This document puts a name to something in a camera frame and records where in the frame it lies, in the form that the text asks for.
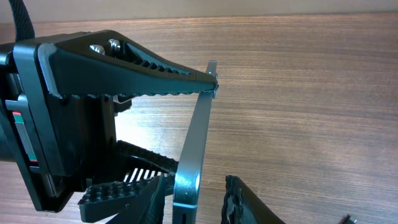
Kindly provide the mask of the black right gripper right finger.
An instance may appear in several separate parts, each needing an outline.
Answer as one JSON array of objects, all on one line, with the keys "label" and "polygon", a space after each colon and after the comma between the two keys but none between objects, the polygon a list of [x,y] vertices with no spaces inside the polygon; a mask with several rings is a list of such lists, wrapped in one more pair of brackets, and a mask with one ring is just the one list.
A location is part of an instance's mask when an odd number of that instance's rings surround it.
[{"label": "black right gripper right finger", "polygon": [[237,176],[227,175],[221,223],[284,224],[267,205]]}]

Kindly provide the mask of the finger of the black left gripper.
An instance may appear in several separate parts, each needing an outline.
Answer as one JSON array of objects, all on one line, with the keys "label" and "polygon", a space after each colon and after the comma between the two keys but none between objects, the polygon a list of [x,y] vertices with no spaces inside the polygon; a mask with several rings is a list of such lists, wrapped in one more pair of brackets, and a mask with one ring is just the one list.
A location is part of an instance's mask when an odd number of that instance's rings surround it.
[{"label": "finger of the black left gripper", "polygon": [[89,159],[81,168],[86,191],[78,202],[81,220],[110,221],[126,208],[155,177],[165,177],[165,198],[174,192],[178,161],[156,152],[118,141]]},{"label": "finger of the black left gripper", "polygon": [[213,92],[217,79],[171,62],[113,30],[51,36],[37,49],[48,92],[142,96]]}]

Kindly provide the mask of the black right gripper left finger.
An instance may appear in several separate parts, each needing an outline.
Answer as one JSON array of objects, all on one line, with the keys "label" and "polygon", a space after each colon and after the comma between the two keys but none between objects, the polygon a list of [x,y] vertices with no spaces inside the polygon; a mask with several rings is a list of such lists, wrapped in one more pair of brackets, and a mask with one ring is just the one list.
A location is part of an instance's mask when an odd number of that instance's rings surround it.
[{"label": "black right gripper left finger", "polygon": [[126,208],[107,224],[162,223],[165,206],[165,177],[155,177]]}]

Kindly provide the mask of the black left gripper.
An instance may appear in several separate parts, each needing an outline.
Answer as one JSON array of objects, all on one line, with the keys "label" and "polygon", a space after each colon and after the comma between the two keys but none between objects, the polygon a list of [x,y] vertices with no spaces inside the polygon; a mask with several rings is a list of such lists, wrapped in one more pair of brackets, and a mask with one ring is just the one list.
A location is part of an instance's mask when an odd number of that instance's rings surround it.
[{"label": "black left gripper", "polygon": [[91,32],[1,46],[1,159],[15,162],[34,208],[59,212],[106,162],[116,142],[107,96],[59,96],[53,75],[95,79],[84,58],[99,44]]}]

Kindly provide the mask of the Galaxy smartphone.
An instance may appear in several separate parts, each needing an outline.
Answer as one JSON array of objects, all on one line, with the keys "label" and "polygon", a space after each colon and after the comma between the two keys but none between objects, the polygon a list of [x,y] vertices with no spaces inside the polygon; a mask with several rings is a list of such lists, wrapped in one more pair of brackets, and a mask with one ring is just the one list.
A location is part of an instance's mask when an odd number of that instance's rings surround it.
[{"label": "Galaxy smartphone", "polygon": [[200,192],[212,92],[200,93],[175,175],[172,222],[195,223]]}]

